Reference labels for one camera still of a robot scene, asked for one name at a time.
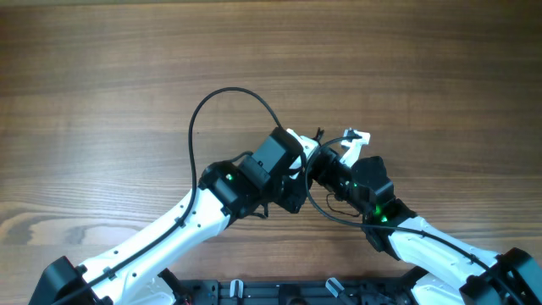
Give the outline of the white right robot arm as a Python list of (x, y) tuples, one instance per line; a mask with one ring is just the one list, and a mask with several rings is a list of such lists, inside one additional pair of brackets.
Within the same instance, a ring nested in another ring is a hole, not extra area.
[(379, 252), (421, 269), (408, 288), (419, 304), (539, 304), (541, 268), (524, 250), (506, 253), (471, 246), (435, 229), (394, 193), (379, 156), (347, 164), (320, 147), (309, 159), (312, 180), (349, 203)]

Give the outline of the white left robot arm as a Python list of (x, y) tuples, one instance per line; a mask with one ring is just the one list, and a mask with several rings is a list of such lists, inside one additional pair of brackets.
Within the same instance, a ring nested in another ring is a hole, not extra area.
[(296, 213), (304, 203), (302, 165), (318, 142), (275, 128), (252, 153), (210, 164), (166, 214), (111, 250), (79, 265), (66, 257), (49, 264), (33, 304), (130, 304), (146, 285), (191, 248), (221, 234), (270, 202)]

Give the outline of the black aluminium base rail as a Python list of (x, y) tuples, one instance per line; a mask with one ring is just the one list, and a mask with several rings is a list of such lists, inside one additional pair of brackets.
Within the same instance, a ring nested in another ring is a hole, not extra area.
[(317, 281), (244, 281), (232, 292), (233, 282), (217, 280), (177, 280), (170, 286), (175, 304), (280, 305), (280, 304), (360, 304), (413, 305), (414, 297), (396, 278), (342, 280), (344, 290), (335, 296)]

